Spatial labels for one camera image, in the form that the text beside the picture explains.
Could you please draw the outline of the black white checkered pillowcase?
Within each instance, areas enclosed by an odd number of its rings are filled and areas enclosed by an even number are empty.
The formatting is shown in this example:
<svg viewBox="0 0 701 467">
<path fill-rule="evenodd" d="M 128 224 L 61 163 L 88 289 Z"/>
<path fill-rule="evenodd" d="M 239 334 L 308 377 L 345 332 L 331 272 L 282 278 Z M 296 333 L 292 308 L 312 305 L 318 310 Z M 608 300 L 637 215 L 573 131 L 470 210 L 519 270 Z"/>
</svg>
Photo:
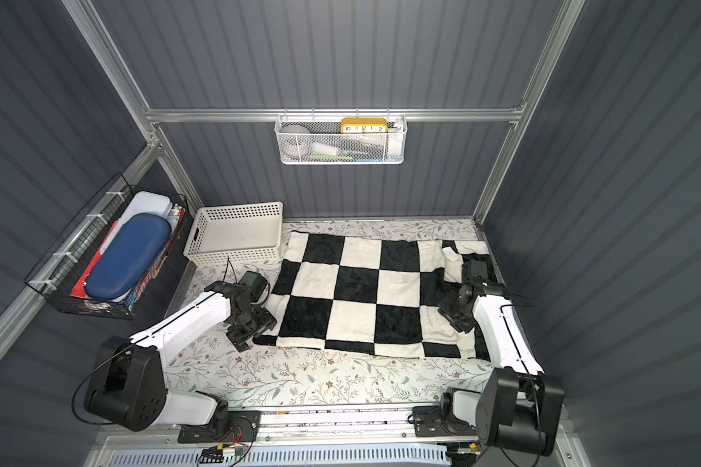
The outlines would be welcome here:
<svg viewBox="0 0 701 467">
<path fill-rule="evenodd" d="M 482 261 L 480 241 L 381 241 L 293 232 L 266 308 L 276 327 L 257 346 L 338 350 L 396 358 L 489 359 L 484 328 L 457 331 L 440 313 L 461 268 Z"/>
</svg>

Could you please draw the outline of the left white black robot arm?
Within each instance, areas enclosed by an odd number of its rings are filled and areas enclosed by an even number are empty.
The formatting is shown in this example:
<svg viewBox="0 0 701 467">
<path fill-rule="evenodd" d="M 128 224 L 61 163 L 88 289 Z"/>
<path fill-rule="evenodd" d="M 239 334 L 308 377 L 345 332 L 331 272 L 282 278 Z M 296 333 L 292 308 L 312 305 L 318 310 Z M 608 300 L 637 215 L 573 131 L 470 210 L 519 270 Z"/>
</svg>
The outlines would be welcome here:
<svg viewBox="0 0 701 467">
<path fill-rule="evenodd" d="M 218 323 L 238 352 L 275 328 L 266 310 L 268 281 L 246 274 L 236 283 L 216 281 L 192 303 L 128 338 L 112 337 L 97 352 L 95 367 L 74 394 L 93 424 L 117 424 L 133 432 L 154 425 L 177 425 L 182 443 L 221 441 L 239 435 L 226 401 L 202 392 L 169 388 L 165 367 Z"/>
</svg>

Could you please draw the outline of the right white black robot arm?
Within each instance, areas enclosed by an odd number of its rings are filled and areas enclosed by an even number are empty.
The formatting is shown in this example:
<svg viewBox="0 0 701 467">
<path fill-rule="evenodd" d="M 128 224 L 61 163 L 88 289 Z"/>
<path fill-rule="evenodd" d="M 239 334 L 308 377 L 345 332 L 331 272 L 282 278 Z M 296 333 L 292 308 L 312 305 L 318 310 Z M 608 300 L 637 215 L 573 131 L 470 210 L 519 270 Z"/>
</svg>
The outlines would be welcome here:
<svg viewBox="0 0 701 467">
<path fill-rule="evenodd" d="M 494 370 L 484 388 L 450 389 L 442 398 L 439 423 L 453 433 L 473 429 L 488 448 L 552 455 L 565 391 L 533 356 L 502 284 L 467 278 L 440 305 L 460 332 L 480 329 Z"/>
</svg>

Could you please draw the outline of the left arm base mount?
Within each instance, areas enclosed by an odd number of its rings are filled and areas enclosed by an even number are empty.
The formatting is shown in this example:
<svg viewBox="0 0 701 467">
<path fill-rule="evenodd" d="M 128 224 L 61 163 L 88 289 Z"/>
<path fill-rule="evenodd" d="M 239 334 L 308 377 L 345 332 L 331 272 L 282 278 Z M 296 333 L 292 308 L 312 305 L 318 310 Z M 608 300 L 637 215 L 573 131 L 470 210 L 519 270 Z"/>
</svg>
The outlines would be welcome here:
<svg viewBox="0 0 701 467">
<path fill-rule="evenodd" d="M 261 412 L 239 411 L 215 414 L 205 425 L 183 425 L 180 428 L 179 444 L 231 444 L 252 443 L 259 430 Z"/>
</svg>

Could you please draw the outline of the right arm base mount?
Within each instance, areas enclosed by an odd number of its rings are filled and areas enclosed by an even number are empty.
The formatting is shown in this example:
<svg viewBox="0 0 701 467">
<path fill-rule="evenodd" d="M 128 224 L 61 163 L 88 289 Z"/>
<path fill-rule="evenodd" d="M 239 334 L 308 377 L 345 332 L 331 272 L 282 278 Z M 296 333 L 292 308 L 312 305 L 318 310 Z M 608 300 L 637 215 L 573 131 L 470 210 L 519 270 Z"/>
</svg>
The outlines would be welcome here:
<svg viewBox="0 0 701 467">
<path fill-rule="evenodd" d="M 481 437 L 476 427 L 475 407 L 416 406 L 407 422 L 419 438 Z"/>
</svg>

